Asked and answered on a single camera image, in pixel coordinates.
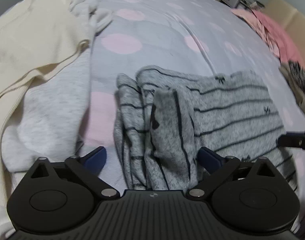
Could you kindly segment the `light grey sweatshirt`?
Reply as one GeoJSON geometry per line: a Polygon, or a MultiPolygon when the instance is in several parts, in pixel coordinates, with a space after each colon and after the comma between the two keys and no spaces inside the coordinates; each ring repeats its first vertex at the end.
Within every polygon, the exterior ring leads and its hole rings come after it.
{"type": "Polygon", "coordinates": [[[93,40],[112,20],[99,0],[77,0],[72,13],[81,20],[89,43],[48,81],[35,79],[10,117],[1,155],[9,172],[29,170],[39,157],[64,161],[76,153],[79,127],[89,106],[93,40]]]}

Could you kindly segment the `dark floral folded garment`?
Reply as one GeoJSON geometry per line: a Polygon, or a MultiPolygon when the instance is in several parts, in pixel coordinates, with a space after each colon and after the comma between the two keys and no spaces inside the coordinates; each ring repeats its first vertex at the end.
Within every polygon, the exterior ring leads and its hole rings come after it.
{"type": "Polygon", "coordinates": [[[279,70],[291,88],[297,105],[305,114],[305,70],[298,61],[291,60],[282,62],[279,70]]]}

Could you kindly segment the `grey striped bow shirt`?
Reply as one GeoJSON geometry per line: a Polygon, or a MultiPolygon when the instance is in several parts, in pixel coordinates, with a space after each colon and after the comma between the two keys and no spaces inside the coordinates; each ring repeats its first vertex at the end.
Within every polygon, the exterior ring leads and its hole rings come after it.
{"type": "Polygon", "coordinates": [[[291,153],[279,150],[282,119],[252,71],[205,77],[157,66],[116,79],[114,142],[132,190],[183,190],[210,174],[200,148],[250,162],[268,158],[295,189],[291,153]]]}

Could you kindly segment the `cream fabric garment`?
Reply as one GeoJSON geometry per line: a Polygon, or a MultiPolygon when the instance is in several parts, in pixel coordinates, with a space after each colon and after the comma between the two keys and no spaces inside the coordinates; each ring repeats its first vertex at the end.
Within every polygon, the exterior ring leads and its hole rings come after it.
{"type": "Polygon", "coordinates": [[[0,239],[13,232],[6,204],[25,172],[9,172],[1,155],[6,125],[37,78],[48,81],[88,45],[77,0],[23,0],[0,16],[0,239]]]}

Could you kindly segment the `grey pink-dotted bed sheet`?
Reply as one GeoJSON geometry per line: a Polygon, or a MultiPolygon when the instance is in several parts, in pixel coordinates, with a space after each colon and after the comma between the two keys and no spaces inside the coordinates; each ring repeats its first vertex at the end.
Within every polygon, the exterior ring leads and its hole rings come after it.
{"type": "Polygon", "coordinates": [[[100,4],[114,16],[94,41],[84,142],[107,150],[101,178],[122,175],[112,133],[116,77],[120,73],[134,77],[144,66],[203,76],[254,70],[268,86],[286,129],[305,131],[305,115],[280,74],[279,60],[229,7],[215,0],[100,0],[100,4]]]}

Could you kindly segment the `pink pillow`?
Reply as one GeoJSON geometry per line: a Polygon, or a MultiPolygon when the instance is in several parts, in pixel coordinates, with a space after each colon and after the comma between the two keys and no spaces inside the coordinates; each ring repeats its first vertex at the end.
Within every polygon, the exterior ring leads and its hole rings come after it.
{"type": "Polygon", "coordinates": [[[277,22],[258,10],[231,9],[231,12],[245,21],[281,62],[298,62],[301,67],[305,68],[304,60],[297,46],[277,22]]]}

